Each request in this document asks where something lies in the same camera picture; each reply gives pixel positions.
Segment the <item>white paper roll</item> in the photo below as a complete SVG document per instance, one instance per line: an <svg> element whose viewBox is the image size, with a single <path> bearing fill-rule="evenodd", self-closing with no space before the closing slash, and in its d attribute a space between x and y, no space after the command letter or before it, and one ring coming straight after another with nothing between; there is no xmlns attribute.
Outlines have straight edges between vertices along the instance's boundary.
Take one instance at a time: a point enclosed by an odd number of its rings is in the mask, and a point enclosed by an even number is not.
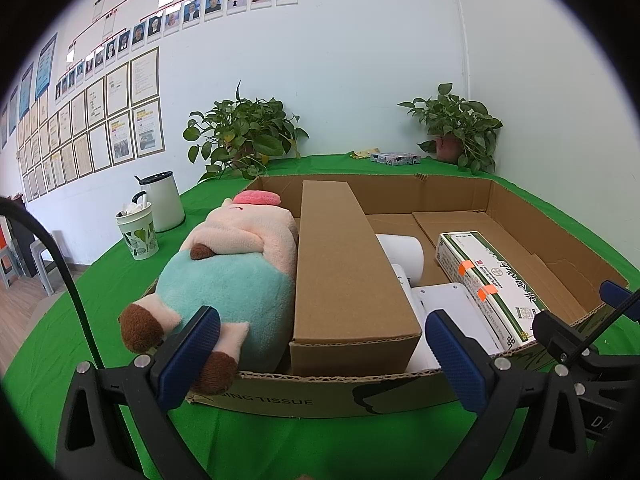
<svg viewBox="0 0 640 480"><path fill-rule="evenodd" d="M393 270L396 273L396 277L398 278L398 282L400 282L402 290L404 291L404 294L406 295L406 298L409 301L412 310L414 311L415 319L418 320L418 323L420 324L420 328L422 330L422 334L420 335L418 344L415 346L414 353L412 354L411 359L409 359L409 364L406 367L406 371L421 372L422 370L433 370L435 368L440 368L438 360L436 359L435 355L433 355L433 352L431 351L431 348L429 348L429 345L427 345L427 340L424 337L424 323L425 321L427 321L427 313L420 301L418 301L412 294L411 287L409 286L409 280L404 273L404 269L398 264L391 264L391 266L393 267Z"/></svg>
<svg viewBox="0 0 640 480"><path fill-rule="evenodd" d="M424 252L418 238L400 235L376 236L391 264L401 266L415 286L422 277L424 266Z"/></svg>

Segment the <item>white trash can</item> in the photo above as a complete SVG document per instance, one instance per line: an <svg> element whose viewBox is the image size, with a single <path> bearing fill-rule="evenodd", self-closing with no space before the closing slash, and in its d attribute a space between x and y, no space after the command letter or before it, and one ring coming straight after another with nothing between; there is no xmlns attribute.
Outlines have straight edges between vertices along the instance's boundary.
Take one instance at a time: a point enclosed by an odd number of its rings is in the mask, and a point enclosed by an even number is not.
<svg viewBox="0 0 640 480"><path fill-rule="evenodd" d="M142 211L116 215L116 222L134 260L145 260L158 252L158 239L151 214L151 202Z"/></svg>

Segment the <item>teal plush body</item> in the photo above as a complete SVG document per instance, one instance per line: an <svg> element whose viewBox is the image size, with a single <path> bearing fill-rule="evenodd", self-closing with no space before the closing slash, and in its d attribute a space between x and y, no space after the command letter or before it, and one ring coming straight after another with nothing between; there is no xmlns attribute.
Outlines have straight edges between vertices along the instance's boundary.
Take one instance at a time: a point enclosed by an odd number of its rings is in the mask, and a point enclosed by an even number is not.
<svg viewBox="0 0 640 480"><path fill-rule="evenodd" d="M203 305L215 308L222 322L249 322L240 370L273 372L290 341L295 284L261 253L192 260L180 251L160 274L156 294L182 318L174 333Z"/></svg>

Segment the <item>blue poster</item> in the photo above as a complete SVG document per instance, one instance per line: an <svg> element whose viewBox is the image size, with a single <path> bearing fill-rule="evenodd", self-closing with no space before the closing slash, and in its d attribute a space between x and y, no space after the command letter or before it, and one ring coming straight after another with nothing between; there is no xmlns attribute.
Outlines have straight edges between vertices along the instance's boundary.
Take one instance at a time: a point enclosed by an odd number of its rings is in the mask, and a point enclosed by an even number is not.
<svg viewBox="0 0 640 480"><path fill-rule="evenodd" d="M53 64L53 51L56 47L56 38L58 33L40 51L40 59L38 60L38 69L36 70L36 100L49 87L51 80L51 65Z"/></svg>
<svg viewBox="0 0 640 480"><path fill-rule="evenodd" d="M29 102L31 98L31 79L33 76L33 63L29 65L29 68L22 76L22 82L20 83L20 118L23 118L29 111Z"/></svg>
<svg viewBox="0 0 640 480"><path fill-rule="evenodd" d="M15 116L15 111L16 111L16 106L17 106L17 101L18 100L18 87L14 88L14 91L11 92L11 98L9 99L9 136L11 137L11 135L13 135L14 131L15 131L15 127L18 124L18 121L16 120L16 116Z"/></svg>
<svg viewBox="0 0 640 480"><path fill-rule="evenodd" d="M4 148L6 144L6 106L0 114L0 148Z"/></svg>

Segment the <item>pink plush ear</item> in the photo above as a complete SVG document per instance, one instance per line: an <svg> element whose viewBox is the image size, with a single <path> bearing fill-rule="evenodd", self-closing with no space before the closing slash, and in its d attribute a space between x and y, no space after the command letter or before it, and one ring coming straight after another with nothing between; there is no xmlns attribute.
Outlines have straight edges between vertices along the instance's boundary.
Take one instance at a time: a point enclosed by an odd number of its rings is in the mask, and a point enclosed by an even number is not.
<svg viewBox="0 0 640 480"><path fill-rule="evenodd" d="M234 197L234 204L280 205L280 196L271 191L247 189Z"/></svg>

